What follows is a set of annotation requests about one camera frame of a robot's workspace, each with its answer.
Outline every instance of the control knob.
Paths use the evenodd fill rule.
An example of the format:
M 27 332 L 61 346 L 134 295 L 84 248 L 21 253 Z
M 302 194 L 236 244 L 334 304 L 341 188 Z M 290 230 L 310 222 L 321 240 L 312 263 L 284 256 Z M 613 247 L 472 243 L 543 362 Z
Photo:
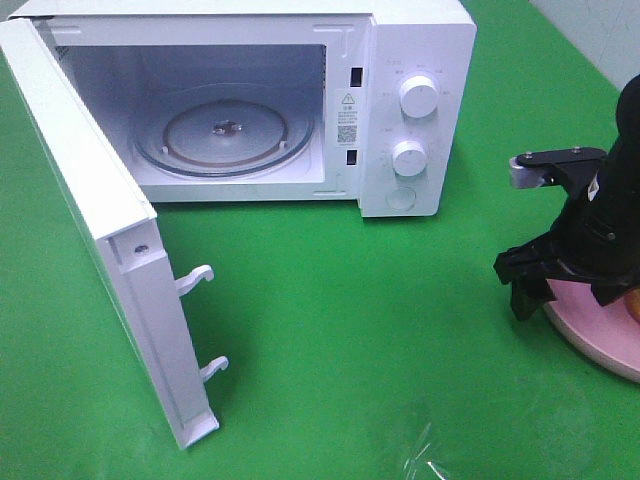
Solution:
M 403 177 L 413 177 L 427 166 L 427 152 L 413 140 L 398 143 L 392 152 L 393 169 Z
M 400 86 L 400 107 L 409 117 L 422 118 L 438 106 L 438 86 L 426 75 L 416 75 Z

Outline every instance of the sticker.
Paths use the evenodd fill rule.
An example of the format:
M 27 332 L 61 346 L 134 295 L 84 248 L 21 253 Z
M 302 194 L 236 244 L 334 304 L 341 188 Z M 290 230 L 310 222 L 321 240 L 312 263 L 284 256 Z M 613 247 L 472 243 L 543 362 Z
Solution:
M 589 184 L 589 188 L 587 189 L 587 197 L 590 202 L 593 202 L 593 199 L 596 198 L 599 191 L 600 184 L 598 183 L 598 174 L 596 173 L 595 177 L 593 177 L 593 180 L 591 180 L 591 183 Z
M 334 141 L 338 147 L 356 147 L 360 141 L 360 91 L 340 88 L 335 93 Z

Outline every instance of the warning label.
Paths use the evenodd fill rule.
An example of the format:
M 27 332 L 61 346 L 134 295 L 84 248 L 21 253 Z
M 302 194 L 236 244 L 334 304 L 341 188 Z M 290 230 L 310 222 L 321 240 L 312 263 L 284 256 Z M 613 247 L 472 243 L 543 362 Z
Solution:
M 359 141 L 360 98 L 354 89 L 336 91 L 335 142 L 339 147 L 354 147 Z
M 347 93 L 342 99 L 343 105 L 355 105 L 355 103 L 356 101 L 354 100 L 353 95 L 351 95 L 350 93 Z

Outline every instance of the microwave button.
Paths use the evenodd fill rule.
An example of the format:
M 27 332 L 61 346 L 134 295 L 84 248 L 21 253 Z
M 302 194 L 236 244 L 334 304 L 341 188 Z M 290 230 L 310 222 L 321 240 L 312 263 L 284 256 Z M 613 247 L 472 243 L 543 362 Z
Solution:
M 438 106 L 438 86 L 426 75 L 416 75 L 400 86 L 400 107 L 409 117 L 422 118 Z
M 387 194 L 387 205 L 399 212 L 406 212 L 416 204 L 416 197 L 413 188 L 400 187 Z
M 402 177 L 414 177 L 427 166 L 427 152 L 413 140 L 398 143 L 392 152 L 393 169 Z

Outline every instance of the white wall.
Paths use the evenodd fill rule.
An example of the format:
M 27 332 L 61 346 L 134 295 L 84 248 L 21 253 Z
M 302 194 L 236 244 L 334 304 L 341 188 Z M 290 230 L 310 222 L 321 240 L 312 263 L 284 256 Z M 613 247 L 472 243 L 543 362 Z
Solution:
M 640 0 L 530 0 L 619 90 L 640 73 Z

